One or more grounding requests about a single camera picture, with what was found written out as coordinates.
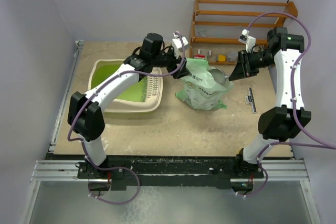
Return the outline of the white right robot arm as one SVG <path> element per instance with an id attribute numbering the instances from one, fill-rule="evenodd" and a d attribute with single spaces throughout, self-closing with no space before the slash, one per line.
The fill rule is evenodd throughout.
<path id="1" fill-rule="evenodd" d="M 242 148 L 235 157 L 234 173 L 246 177 L 259 169 L 258 163 L 276 145 L 296 137 L 301 127 L 311 120 L 311 112 L 305 110 L 301 91 L 300 56 L 304 52 L 304 37 L 289 34 L 284 27 L 275 27 L 267 33 L 266 49 L 257 47 L 256 39 L 244 29 L 238 39 L 246 48 L 238 52 L 236 67 L 229 76 L 230 81 L 254 77 L 261 68 L 276 67 L 275 106 L 264 112 L 258 121 L 258 135 Z"/>

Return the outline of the silver metal scoop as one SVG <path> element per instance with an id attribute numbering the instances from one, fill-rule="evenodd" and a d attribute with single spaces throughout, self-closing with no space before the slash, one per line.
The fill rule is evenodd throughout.
<path id="1" fill-rule="evenodd" d="M 215 82 L 217 82 L 218 84 L 222 86 L 225 84 L 226 75 L 222 70 L 214 68 L 214 69 L 210 69 L 208 72 L 212 75 Z"/>

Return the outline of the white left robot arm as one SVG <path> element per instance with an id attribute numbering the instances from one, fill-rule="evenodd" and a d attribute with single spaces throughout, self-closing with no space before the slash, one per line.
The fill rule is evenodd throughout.
<path id="1" fill-rule="evenodd" d="M 105 128 L 103 112 L 123 91 L 140 82 L 146 76 L 154 76 L 153 68 L 165 68 L 167 76 L 179 79 L 188 75 L 185 51 L 188 40 L 178 31 L 169 46 L 157 33 L 145 36 L 142 45 L 133 50 L 121 66 L 101 84 L 85 92 L 75 92 L 70 98 L 67 122 L 72 133 L 77 133 L 86 160 L 91 164 L 90 173 L 96 178 L 108 172 L 108 158 L 102 146 L 101 135 Z"/>

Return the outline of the green cat litter bag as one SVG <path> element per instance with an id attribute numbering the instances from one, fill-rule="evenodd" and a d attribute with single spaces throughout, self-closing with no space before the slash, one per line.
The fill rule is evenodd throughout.
<path id="1" fill-rule="evenodd" d="M 189 58 L 186 60 L 189 75 L 182 77 L 182 90 L 175 94 L 176 98 L 196 110 L 210 111 L 226 109 L 222 102 L 222 96 L 227 94 L 233 87 L 226 75 L 226 82 L 222 86 L 214 81 L 208 72 L 211 67 L 207 61 Z"/>

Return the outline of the black white bag sealing strip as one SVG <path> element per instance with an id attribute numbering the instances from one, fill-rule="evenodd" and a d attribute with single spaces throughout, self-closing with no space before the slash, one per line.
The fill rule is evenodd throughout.
<path id="1" fill-rule="evenodd" d="M 251 106 L 253 113 L 257 113 L 254 94 L 250 87 L 248 88 L 248 94 L 245 96 L 245 102 Z"/>

